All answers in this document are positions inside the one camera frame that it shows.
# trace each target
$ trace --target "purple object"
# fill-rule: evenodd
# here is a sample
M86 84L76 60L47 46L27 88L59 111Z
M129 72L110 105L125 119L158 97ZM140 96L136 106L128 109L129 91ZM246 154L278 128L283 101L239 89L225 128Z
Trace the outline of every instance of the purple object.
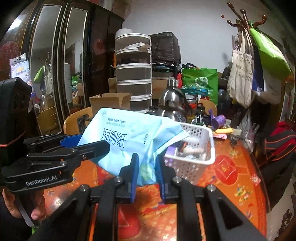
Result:
M209 110L209 113L210 113L210 117L211 117L211 125L212 125L212 127L214 127L215 130L217 130L218 128L220 128L226 124L226 118L224 115L218 115L217 117L215 117L213 115L212 109Z

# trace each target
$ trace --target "stacked storage container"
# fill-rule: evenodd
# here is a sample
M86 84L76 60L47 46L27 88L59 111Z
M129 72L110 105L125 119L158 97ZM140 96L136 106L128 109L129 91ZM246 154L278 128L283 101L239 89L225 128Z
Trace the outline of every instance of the stacked storage container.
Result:
M115 38L117 92L131 93L131 110L146 113L152 105L151 37L125 34Z

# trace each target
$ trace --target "screw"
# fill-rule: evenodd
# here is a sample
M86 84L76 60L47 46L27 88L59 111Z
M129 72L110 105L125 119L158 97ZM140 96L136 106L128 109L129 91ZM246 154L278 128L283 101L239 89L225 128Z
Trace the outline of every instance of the screw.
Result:
M123 181L123 178L121 176L114 177L115 183L121 183Z
M213 185L213 184L210 184L210 185L207 185L207 189L211 192L215 191L216 190L216 186Z
M82 192L85 192L89 187L85 184L82 184L80 187L79 187L79 190L82 191Z
M180 183L182 181L182 178L178 177L178 176L175 176L175 177L173 177L173 181L176 182L176 183Z

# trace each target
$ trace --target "chair backrest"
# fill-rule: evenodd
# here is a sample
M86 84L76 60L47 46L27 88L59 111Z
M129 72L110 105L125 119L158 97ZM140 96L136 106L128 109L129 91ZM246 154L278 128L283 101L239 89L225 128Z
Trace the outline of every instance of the chair backrest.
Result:
M205 107L205 113L209 115L209 110L213 110L213 115L217 116L217 107L216 105L211 102L210 100L200 99L199 103L202 103Z
M42 135L50 134L50 131L58 128L59 124L57 122L57 112L55 106L40 112L37 117L37 121Z
M67 117L64 122L64 133L68 135L77 135L79 134L79 128L77 119L83 115L88 115L89 118L93 117L91 107L79 110Z

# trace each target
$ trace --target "coat rack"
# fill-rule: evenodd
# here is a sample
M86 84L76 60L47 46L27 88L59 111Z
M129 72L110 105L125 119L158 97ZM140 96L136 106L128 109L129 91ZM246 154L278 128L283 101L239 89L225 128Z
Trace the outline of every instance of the coat rack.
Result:
M251 26L249 24L247 12L244 9L241 9L240 10L240 12L242 14L242 16L241 16L235 11L232 3L228 2L227 5L234 12L234 14L239 18L240 24L233 24L230 20L227 20L227 23L233 27L239 27L241 29L245 28L245 29L247 29L248 33L250 34ZM258 21L258 22L253 23L253 28L257 28L259 25L265 24L266 20L267 20L267 17L265 15L262 15L262 21Z

